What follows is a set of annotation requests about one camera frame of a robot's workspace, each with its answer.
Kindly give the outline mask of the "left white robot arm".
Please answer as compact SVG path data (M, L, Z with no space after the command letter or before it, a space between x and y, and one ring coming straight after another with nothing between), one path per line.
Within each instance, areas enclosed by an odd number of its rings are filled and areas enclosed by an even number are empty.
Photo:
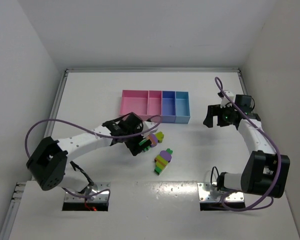
M61 139L48 136L29 155L26 167L43 191L60 187L74 197L93 199L101 191L94 189L94 181L75 160L97 149L121 143L137 156L150 148L148 135L157 129L150 119L144 121L131 112L92 130L84 129L79 135Z

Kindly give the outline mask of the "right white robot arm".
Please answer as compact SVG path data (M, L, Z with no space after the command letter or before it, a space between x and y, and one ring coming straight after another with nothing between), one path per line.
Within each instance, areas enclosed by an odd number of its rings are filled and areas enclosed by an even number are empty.
M219 191L237 190L246 194L262 196L271 185L269 197L281 198L288 177L290 159L278 155L273 144L262 134L262 122L254 112L254 99L250 95L237 94L234 103L222 98L220 104L209 105L203 124L213 127L217 117L219 127L235 126L241 134L250 154L242 173L222 172L216 180Z

